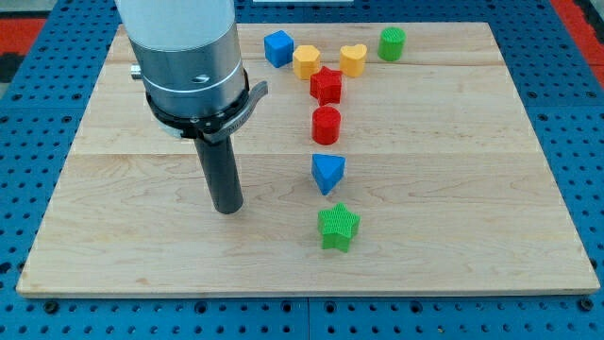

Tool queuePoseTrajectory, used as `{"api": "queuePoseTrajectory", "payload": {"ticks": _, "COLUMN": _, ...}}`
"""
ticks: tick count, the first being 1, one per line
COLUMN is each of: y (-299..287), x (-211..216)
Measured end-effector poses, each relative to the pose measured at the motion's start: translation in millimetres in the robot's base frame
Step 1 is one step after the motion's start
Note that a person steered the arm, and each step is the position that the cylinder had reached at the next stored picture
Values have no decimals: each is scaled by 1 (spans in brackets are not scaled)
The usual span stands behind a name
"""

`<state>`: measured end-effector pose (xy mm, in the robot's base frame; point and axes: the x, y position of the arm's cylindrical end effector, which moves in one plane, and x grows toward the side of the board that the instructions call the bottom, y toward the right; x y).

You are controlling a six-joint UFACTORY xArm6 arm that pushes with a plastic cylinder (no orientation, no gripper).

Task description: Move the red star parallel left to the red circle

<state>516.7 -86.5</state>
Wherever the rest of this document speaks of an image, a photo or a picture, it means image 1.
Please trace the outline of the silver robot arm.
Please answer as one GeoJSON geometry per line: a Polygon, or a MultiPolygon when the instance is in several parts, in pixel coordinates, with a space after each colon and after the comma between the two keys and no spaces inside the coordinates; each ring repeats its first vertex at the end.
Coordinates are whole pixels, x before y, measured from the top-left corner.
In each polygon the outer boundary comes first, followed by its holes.
{"type": "Polygon", "coordinates": [[[232,0],[116,0],[148,104],[184,138],[216,144],[268,93],[248,84],[232,0]]]}

